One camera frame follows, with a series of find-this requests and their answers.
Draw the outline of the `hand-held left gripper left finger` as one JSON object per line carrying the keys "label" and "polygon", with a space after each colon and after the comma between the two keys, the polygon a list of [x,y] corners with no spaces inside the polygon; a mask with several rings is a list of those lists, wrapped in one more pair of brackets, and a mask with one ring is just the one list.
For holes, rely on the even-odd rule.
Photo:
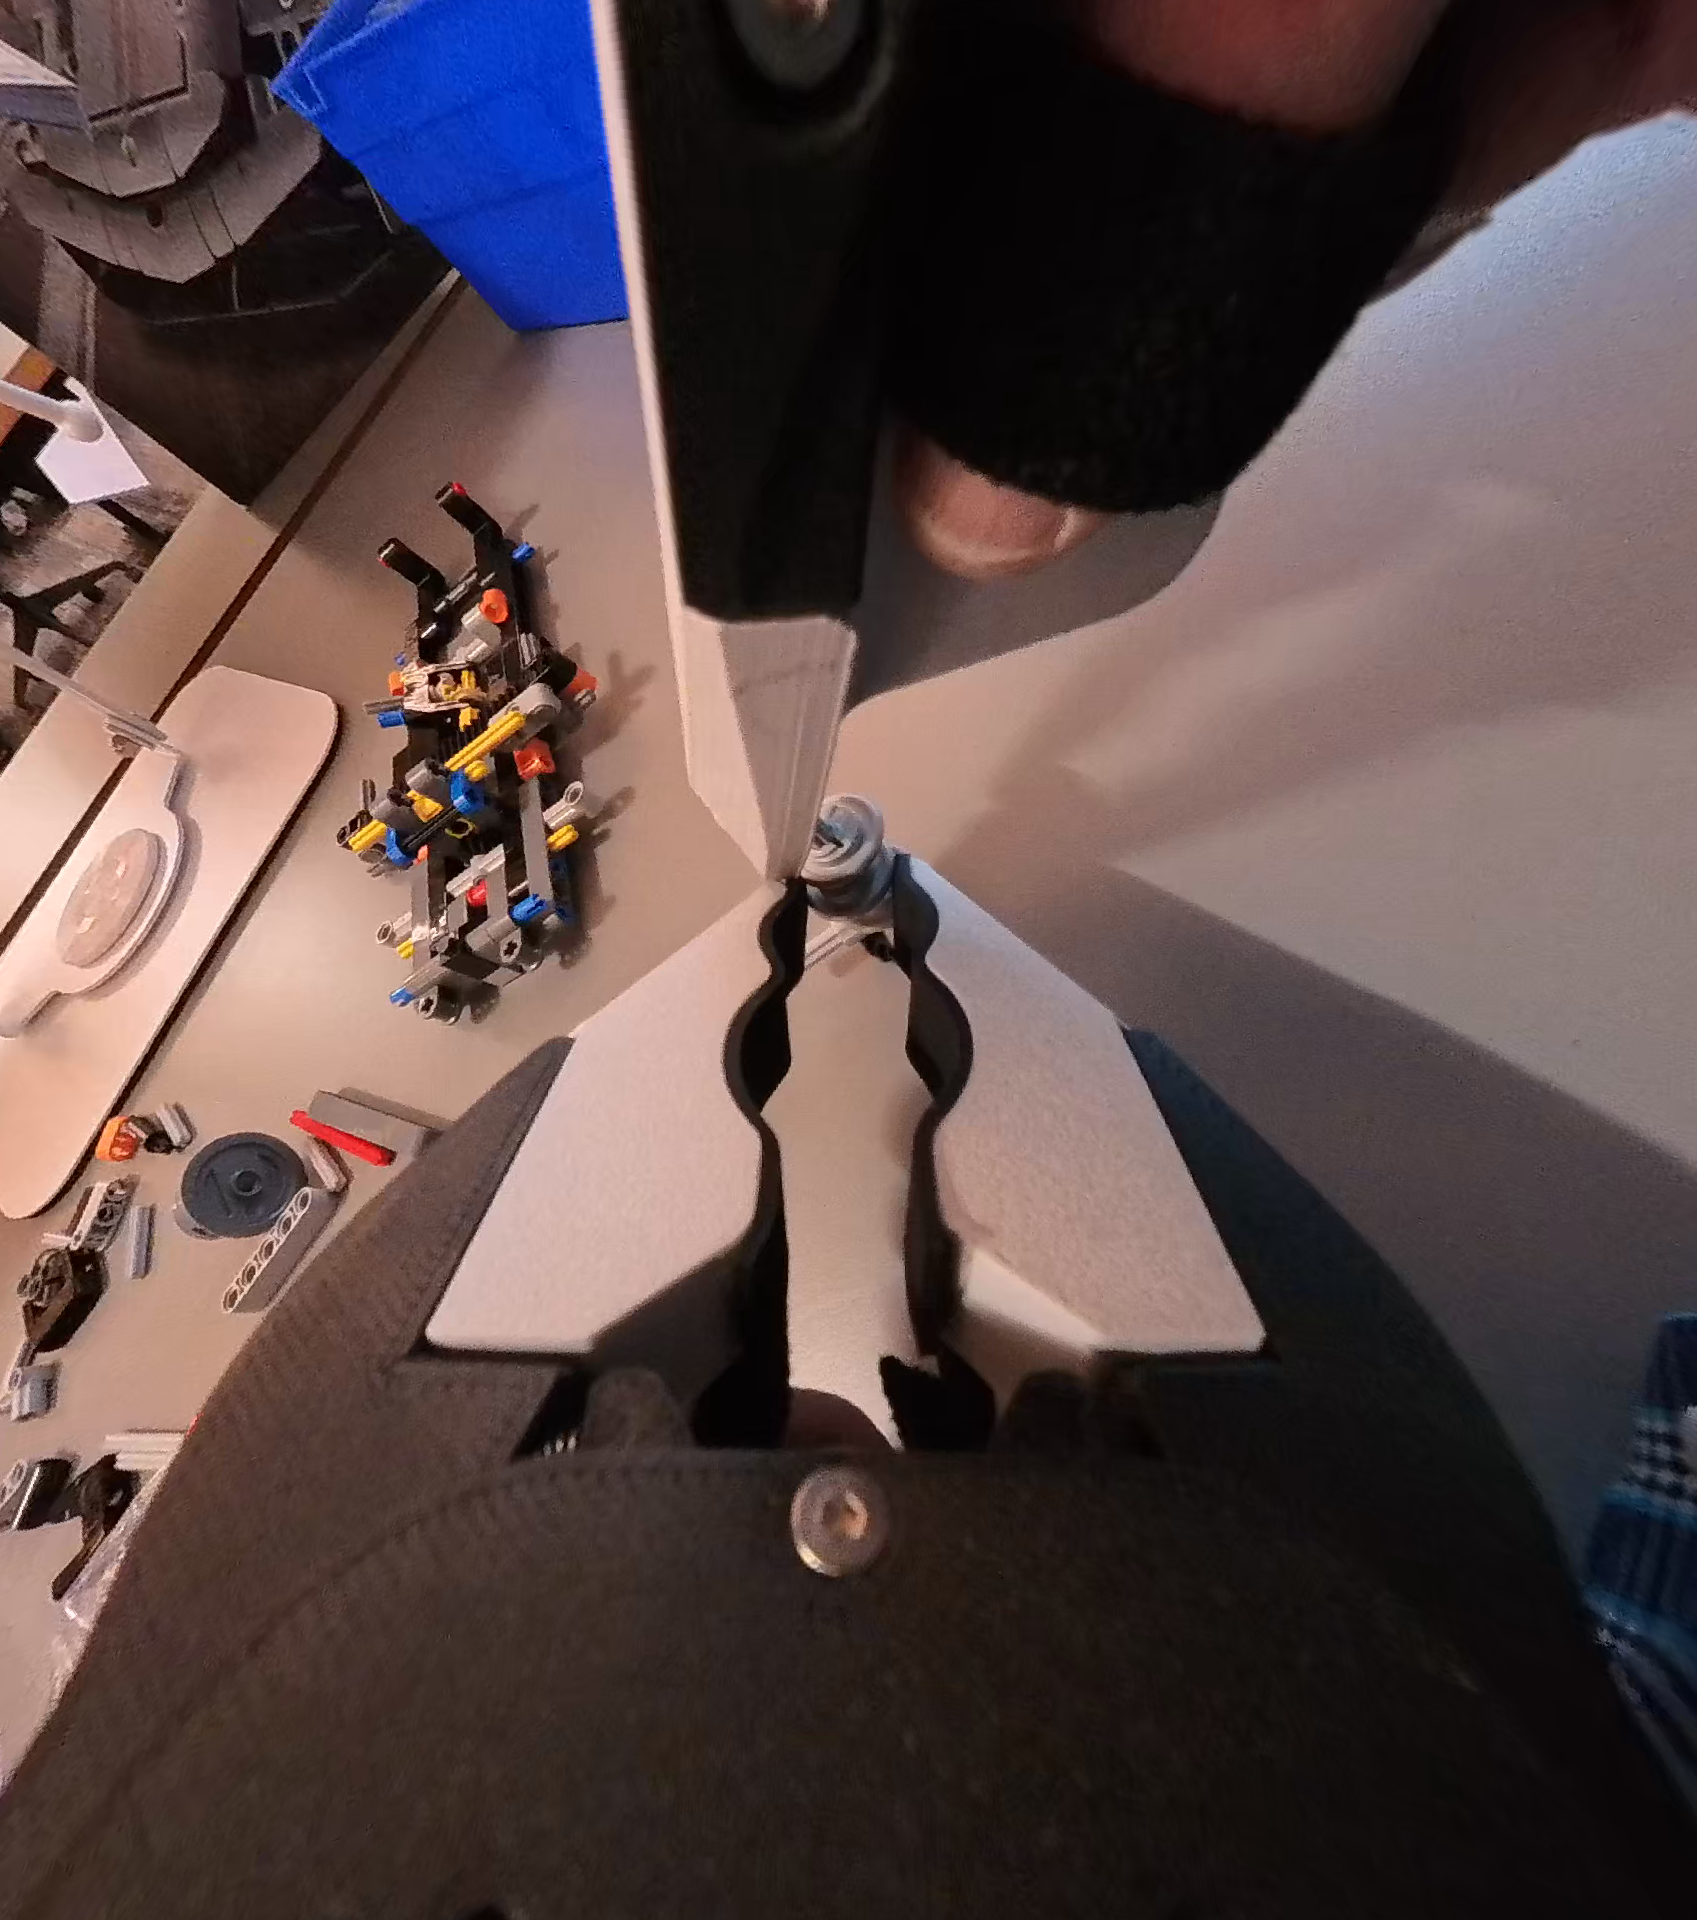
{"label": "hand-held left gripper left finger", "polygon": [[789,1286],[765,1107],[809,899],[773,881],[571,1038],[427,1324],[452,1353],[771,1353]]}

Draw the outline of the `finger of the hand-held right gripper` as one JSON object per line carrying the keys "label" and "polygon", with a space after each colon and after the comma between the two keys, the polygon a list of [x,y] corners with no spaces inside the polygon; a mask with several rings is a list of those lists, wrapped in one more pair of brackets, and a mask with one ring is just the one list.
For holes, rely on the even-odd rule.
{"label": "finger of the hand-held right gripper", "polygon": [[860,7],[590,4],[687,774],[805,861],[860,597]]}

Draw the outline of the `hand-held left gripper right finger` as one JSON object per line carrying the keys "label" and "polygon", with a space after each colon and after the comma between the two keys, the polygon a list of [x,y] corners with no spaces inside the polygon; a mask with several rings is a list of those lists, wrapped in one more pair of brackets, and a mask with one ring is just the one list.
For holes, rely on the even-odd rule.
{"label": "hand-held left gripper right finger", "polygon": [[1254,1353],[1264,1325],[1120,1019],[924,861],[899,861],[915,1341]]}

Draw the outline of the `dark toy set box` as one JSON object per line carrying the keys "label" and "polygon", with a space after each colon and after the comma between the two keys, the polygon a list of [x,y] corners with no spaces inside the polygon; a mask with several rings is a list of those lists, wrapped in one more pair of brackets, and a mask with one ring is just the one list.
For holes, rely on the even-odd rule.
{"label": "dark toy set box", "polygon": [[89,117],[0,119],[0,324],[249,505],[451,276],[273,95],[331,5],[0,1]]}

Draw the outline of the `dark grey flat toy beam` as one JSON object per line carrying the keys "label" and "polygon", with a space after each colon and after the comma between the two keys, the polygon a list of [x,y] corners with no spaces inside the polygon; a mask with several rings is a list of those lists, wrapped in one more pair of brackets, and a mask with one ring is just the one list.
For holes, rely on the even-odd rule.
{"label": "dark grey flat toy beam", "polygon": [[443,1132],[439,1119],[411,1110],[386,1107],[354,1091],[319,1090],[300,1110],[339,1130],[345,1128],[367,1139],[379,1139],[396,1153],[392,1164],[423,1153]]}

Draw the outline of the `toy car chassis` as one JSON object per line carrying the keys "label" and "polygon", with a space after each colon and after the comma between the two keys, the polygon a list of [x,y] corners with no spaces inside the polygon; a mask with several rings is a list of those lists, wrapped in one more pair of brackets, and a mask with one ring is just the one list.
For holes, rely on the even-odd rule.
{"label": "toy car chassis", "polygon": [[454,1023],[578,942],[572,857],[599,804],[572,733],[599,682],[541,626],[538,550],[461,482],[432,499],[471,560],[447,572],[396,537],[379,550],[414,597],[384,692],[364,706],[395,754],[334,839],[405,890],[377,927],[401,964],[390,1006]]}

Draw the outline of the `blue plastic bin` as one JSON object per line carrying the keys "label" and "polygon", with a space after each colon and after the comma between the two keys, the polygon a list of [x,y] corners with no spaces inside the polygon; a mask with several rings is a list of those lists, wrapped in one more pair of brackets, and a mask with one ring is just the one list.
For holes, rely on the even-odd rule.
{"label": "blue plastic bin", "polygon": [[334,1],[271,89],[511,328],[626,318],[586,1]]}

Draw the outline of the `light grey holed toy beam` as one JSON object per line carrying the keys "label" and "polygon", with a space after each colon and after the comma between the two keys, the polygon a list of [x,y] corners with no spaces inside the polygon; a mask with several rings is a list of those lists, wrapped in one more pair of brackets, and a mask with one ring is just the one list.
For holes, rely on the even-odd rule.
{"label": "light grey holed toy beam", "polygon": [[312,1252],[337,1206],[339,1194],[329,1187],[296,1190],[228,1282],[220,1298],[222,1311],[240,1315],[271,1307]]}

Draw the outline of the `black toy wheel disc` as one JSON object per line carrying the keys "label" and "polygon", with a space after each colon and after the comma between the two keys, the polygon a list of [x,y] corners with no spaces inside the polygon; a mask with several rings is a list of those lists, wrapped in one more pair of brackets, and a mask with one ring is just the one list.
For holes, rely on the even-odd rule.
{"label": "black toy wheel disc", "polygon": [[188,1237],[257,1237],[307,1185],[307,1164],[284,1139],[258,1130],[222,1134],[185,1164],[175,1223]]}

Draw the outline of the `cluster of small dark parts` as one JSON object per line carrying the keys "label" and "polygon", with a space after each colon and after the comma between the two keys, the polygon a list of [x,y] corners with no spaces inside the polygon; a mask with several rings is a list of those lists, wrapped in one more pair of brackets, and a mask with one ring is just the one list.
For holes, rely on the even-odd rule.
{"label": "cluster of small dark parts", "polygon": [[87,1246],[50,1246],[16,1286],[28,1359],[64,1347],[106,1287],[106,1266]]}

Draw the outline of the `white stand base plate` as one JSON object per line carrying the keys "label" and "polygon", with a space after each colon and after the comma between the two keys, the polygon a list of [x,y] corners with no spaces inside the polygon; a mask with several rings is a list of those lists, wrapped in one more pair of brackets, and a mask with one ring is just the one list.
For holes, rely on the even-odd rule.
{"label": "white stand base plate", "polygon": [[0,1213],[91,1162],[333,755],[334,700],[205,667],[0,953]]}

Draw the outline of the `black toy bracket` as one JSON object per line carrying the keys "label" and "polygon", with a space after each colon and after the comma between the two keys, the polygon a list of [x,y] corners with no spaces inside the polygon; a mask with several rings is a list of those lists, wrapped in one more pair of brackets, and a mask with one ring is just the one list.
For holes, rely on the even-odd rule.
{"label": "black toy bracket", "polygon": [[49,1584],[54,1602],[62,1602],[91,1560],[141,1494],[141,1474],[124,1468],[106,1452],[75,1472],[46,1509],[49,1523],[77,1523],[78,1545]]}

